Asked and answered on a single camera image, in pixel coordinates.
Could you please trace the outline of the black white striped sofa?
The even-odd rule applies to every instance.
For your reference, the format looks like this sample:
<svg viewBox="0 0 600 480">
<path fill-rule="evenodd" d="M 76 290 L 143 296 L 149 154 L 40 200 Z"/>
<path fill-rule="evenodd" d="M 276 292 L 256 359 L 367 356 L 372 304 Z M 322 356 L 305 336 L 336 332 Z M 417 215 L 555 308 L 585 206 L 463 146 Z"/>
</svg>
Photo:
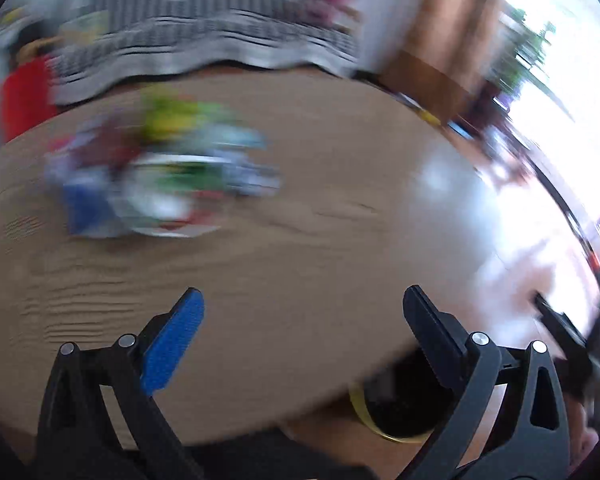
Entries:
<svg viewBox="0 0 600 480">
<path fill-rule="evenodd" d="M 265 70 L 315 65 L 349 77 L 358 40 L 302 21 L 301 0 L 82 0 L 62 28 L 85 38 L 50 58 L 56 104 L 87 101 L 121 81 L 185 74 L 219 62 Z"/>
</svg>

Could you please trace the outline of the brown curtain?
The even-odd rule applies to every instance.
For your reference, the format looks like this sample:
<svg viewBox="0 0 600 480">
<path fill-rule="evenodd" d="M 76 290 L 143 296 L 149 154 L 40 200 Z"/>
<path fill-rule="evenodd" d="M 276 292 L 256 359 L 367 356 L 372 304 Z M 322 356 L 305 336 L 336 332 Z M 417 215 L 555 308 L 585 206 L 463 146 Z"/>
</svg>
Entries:
<svg viewBox="0 0 600 480">
<path fill-rule="evenodd" d="M 504 0 L 422 0 L 379 82 L 447 122 L 480 89 Z"/>
</svg>

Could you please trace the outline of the red plastic chair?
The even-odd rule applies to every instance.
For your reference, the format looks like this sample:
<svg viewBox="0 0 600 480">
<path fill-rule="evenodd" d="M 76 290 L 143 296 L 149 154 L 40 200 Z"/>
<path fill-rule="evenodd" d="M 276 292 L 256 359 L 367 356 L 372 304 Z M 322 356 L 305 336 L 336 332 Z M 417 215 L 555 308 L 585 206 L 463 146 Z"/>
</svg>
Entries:
<svg viewBox="0 0 600 480">
<path fill-rule="evenodd" d="M 19 65 L 0 88 L 0 125 L 5 143 L 57 115 L 53 72 L 47 55 Z"/>
</svg>

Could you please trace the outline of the pink cartoon pillow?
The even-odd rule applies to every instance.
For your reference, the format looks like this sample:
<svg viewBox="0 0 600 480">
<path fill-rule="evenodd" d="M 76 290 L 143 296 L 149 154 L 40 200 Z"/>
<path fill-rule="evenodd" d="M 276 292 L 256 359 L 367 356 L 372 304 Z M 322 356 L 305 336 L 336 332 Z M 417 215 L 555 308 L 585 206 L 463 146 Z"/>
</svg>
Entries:
<svg viewBox="0 0 600 480">
<path fill-rule="evenodd" d="M 350 34 L 362 24 L 355 0 L 301 0 L 300 16 L 305 23 Z"/>
</svg>

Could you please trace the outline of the yellow green snack bag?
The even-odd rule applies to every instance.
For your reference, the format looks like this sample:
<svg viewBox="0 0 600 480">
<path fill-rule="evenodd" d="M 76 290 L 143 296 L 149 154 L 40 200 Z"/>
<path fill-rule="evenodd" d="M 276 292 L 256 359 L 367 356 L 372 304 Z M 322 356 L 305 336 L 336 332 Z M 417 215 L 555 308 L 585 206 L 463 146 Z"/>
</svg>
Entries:
<svg viewBox="0 0 600 480">
<path fill-rule="evenodd" d="M 159 86 L 142 93 L 142 136 L 148 144 L 163 144 L 212 124 L 230 124 L 234 114 L 225 106 L 180 96 Z"/>
</svg>

